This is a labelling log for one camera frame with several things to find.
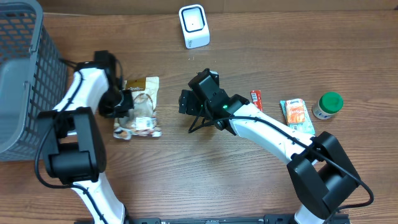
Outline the white brown snack bag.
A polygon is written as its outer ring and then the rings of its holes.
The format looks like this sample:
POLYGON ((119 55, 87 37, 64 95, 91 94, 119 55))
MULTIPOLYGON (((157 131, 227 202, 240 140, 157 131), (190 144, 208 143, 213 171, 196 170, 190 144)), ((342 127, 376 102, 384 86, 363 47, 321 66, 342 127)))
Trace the white brown snack bag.
POLYGON ((134 108, 129 110, 127 117, 114 120, 113 137, 127 141, 133 136, 161 137, 162 130, 156 114, 159 77, 126 80, 123 87, 131 91, 134 108))

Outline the red snack packet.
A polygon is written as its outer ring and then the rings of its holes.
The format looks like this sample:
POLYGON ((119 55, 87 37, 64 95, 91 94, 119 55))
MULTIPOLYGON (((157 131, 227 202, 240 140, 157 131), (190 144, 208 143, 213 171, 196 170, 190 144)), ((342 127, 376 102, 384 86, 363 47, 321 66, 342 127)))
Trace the red snack packet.
POLYGON ((260 111, 263 111, 261 91, 251 90, 251 98, 252 98, 252 103, 256 106, 256 108, 259 109, 260 111))

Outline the orange Kleenex tissue pack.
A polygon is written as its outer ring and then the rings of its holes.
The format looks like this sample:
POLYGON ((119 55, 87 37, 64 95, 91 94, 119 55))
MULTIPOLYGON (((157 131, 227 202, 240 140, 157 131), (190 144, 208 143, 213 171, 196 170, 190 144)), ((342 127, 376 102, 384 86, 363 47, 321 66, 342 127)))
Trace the orange Kleenex tissue pack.
POLYGON ((287 124, 299 124, 305 122, 305 110, 303 99, 296 98, 285 102, 287 124))

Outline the teal orange soup packet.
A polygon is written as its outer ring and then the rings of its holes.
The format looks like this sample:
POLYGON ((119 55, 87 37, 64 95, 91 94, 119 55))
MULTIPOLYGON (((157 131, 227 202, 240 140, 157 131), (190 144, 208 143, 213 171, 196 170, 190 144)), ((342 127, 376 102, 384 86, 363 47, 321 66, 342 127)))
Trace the teal orange soup packet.
MULTIPOLYGON (((285 120, 286 120, 286 123, 287 123, 285 102, 286 101, 284 101, 284 100, 280 101, 280 106, 282 108, 282 113, 283 113, 283 115, 285 117, 285 120)), ((304 103, 304 110, 305 110, 305 122, 304 123, 299 123, 299 124, 287 124, 287 126, 292 128, 292 129, 294 129, 294 130, 300 131, 301 133, 307 133, 307 134, 314 135, 315 134, 315 129, 314 129, 312 121, 311 121, 311 119, 309 117, 308 110, 307 110, 307 107, 305 105, 305 102, 303 101, 303 103, 304 103)))

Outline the green white cup container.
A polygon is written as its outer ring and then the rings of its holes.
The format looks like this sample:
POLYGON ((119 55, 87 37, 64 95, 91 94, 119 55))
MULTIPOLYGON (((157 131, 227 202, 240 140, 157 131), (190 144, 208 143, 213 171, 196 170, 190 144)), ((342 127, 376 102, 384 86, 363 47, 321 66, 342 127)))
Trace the green white cup container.
POLYGON ((318 119, 330 119, 343 108, 343 98, 336 92, 325 93, 313 106, 312 113, 318 119))

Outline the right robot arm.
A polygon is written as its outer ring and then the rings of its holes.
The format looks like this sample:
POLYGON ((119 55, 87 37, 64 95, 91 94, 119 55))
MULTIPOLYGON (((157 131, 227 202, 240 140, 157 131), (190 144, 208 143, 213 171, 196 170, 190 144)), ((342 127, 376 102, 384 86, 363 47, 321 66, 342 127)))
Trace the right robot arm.
POLYGON ((181 114, 251 140, 286 166, 301 207, 291 223, 325 223, 357 189, 360 177, 341 144, 328 132, 301 133, 264 114, 241 95, 228 96, 219 75, 206 68, 182 90, 181 114))

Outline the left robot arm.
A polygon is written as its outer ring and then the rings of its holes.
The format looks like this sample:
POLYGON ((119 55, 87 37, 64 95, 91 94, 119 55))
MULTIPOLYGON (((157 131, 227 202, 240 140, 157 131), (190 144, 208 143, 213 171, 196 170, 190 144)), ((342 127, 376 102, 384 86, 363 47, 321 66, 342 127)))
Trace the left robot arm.
POLYGON ((133 109, 131 92, 123 87, 122 68, 107 50, 96 51, 89 62, 64 64, 73 69, 73 83, 51 110, 37 116, 41 140, 35 160, 60 184, 46 182, 34 166, 38 181, 50 189, 70 189, 83 201, 92 223, 132 223, 105 174, 106 148, 95 120, 124 118, 133 109))

